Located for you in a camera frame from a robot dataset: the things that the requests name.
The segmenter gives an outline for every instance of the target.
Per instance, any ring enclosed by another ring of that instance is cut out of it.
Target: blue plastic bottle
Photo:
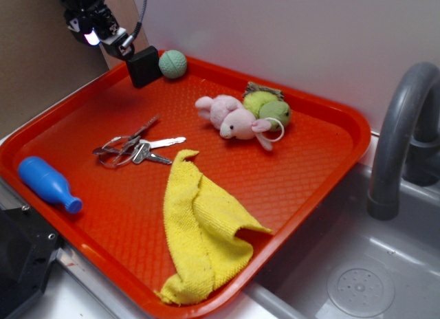
[[[76,214],[83,207],[82,201],[70,194],[68,181],[45,160],[31,156],[19,165],[20,178],[41,199],[50,204],[64,204],[71,214]]]

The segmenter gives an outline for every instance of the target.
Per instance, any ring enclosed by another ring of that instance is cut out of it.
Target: microfiber cloth
[[[253,247],[235,236],[238,230],[271,232],[186,161],[198,153],[177,154],[166,187],[165,233],[177,273],[156,294],[167,304],[200,303],[248,264]]]

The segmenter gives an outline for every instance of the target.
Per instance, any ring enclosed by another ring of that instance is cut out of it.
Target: black cable
[[[122,47],[126,49],[128,46],[132,44],[132,42],[135,40],[136,37],[138,37],[138,34],[142,28],[142,20],[144,19],[145,10],[146,10],[146,2],[147,0],[143,1],[142,9],[139,14],[139,20],[136,23],[134,31],[131,33],[131,35],[128,37],[128,39],[122,44]]]

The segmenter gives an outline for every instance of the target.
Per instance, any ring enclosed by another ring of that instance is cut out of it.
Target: led light
[[[100,39],[94,30],[91,31],[90,34],[84,35],[85,39],[87,39],[88,44],[90,45],[98,45],[100,43]]]

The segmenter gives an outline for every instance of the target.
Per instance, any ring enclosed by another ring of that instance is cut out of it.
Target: pink stuffed bunny
[[[220,130],[221,137],[242,140],[256,137],[266,151],[272,150],[271,142],[262,135],[272,127],[271,123],[266,119],[257,120],[238,99],[223,94],[214,99],[205,96],[198,99],[195,106],[201,118],[211,121]]]

